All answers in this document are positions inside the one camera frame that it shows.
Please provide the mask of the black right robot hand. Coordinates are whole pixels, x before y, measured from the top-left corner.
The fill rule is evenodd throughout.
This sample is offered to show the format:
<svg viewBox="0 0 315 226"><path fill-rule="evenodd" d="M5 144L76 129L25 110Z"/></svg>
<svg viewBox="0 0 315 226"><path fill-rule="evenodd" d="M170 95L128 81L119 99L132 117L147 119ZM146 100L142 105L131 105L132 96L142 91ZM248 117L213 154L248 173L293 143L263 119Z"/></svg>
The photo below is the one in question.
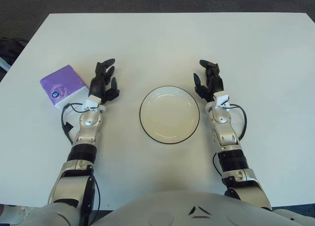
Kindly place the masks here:
<svg viewBox="0 0 315 226"><path fill-rule="evenodd" d="M201 85L199 76L194 73L194 90L201 98L205 99L207 102L212 102L214 101L214 93L224 90L219 65L206 60L200 60L199 64L205 68L206 86Z"/></svg>

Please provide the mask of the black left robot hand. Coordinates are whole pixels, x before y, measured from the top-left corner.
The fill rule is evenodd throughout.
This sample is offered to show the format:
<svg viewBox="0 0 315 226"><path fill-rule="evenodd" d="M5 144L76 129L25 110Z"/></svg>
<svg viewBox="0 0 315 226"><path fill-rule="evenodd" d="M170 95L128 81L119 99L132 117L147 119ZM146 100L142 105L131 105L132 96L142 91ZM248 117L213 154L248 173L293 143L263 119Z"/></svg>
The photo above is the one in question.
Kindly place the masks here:
<svg viewBox="0 0 315 226"><path fill-rule="evenodd" d="M102 63L97 62L95 77L91 80L89 96L93 95L100 99L100 104L112 101L120 94L117 80L112 77L115 67L115 59L108 59Z"/></svg>

